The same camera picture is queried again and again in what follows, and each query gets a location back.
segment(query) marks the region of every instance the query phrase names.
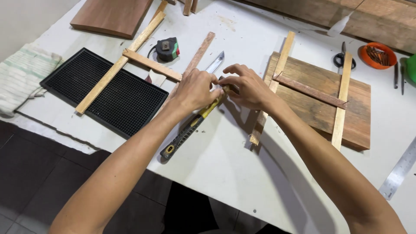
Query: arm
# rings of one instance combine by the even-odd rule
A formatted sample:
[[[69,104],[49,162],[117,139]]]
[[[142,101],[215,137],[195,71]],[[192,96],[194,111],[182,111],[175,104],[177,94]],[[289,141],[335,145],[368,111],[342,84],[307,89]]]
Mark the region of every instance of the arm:
[[[72,195],[53,221],[50,233],[102,233],[173,127],[223,93],[209,92],[211,82],[217,84],[218,80],[198,69],[184,76],[166,107],[114,151]]]
[[[329,141],[303,122],[292,109],[245,65],[232,65],[220,84],[234,84],[240,95],[230,98],[268,113],[282,128],[310,173],[337,206],[352,233],[405,233],[399,217],[376,188]]]

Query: hand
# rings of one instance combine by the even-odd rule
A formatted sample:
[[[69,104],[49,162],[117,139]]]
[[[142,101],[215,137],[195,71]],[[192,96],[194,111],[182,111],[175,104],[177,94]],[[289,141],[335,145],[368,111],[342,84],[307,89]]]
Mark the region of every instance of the hand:
[[[268,107],[279,97],[273,93],[264,81],[246,65],[234,64],[223,70],[225,74],[237,74],[219,81],[220,85],[233,84],[240,88],[240,95],[233,91],[227,92],[230,99],[238,105],[252,110],[262,110],[268,113]]]
[[[212,83],[218,85],[214,74],[194,68],[189,74],[183,75],[172,100],[176,100],[187,112],[206,107],[224,93],[223,89],[210,92]]]

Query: drainage mat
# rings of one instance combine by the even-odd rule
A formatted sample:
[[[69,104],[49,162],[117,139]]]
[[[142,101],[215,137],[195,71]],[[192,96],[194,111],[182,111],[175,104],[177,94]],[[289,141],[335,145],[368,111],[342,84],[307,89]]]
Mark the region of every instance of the drainage mat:
[[[108,60],[82,48],[41,81],[40,85],[76,107],[112,65]],[[128,139],[150,122],[168,94],[121,69],[85,114]]]

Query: striped towel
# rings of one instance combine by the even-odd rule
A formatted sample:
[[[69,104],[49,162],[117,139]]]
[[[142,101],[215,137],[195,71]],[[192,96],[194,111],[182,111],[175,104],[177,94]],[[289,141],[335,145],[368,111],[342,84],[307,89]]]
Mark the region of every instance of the striped towel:
[[[39,85],[55,68],[62,57],[25,44],[19,51],[0,63],[0,113],[14,116],[13,111],[30,96],[42,95]]]

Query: workbench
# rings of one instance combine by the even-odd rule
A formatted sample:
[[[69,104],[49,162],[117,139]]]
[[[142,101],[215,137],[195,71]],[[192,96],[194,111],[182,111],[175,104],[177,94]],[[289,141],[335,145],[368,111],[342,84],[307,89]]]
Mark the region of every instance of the workbench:
[[[84,2],[76,4],[35,42],[64,59],[85,47],[116,62],[132,40],[72,29],[69,23]],[[159,4],[159,0],[154,0],[138,34]],[[197,14],[189,17],[183,16],[182,10],[181,3],[169,4],[165,19],[138,50],[147,55],[157,40],[177,37],[181,54],[165,65],[179,73],[183,73],[209,31],[216,36],[198,68],[205,69],[224,50],[225,61],[215,72],[217,77],[234,63],[245,64],[263,77],[270,55],[280,51],[289,30],[296,33],[289,56],[341,72],[332,58],[341,52],[345,41],[357,62],[351,78],[371,85],[371,149],[356,152],[342,146],[341,153],[377,189],[416,136],[416,85],[406,83],[402,96],[400,88],[393,88],[393,68],[376,70],[364,64],[357,52],[365,42],[344,35],[331,38],[325,36],[322,28],[230,0],[200,0]],[[396,55],[398,59],[406,57]],[[148,74],[148,69],[132,64],[124,68],[141,78]],[[161,88],[171,91],[174,85],[166,80]],[[15,118],[6,121],[84,152],[98,148],[113,152],[125,142],[88,116],[77,116],[74,107],[50,93],[28,100],[17,111]],[[255,120],[249,113],[230,100],[224,102],[170,161],[162,163],[159,152],[177,135],[179,126],[187,120],[184,119],[168,135],[147,168],[288,232],[348,233],[338,209],[270,117],[260,139],[260,150],[248,149],[252,129],[246,126]],[[389,201],[409,233],[416,232],[415,173],[413,167]]]

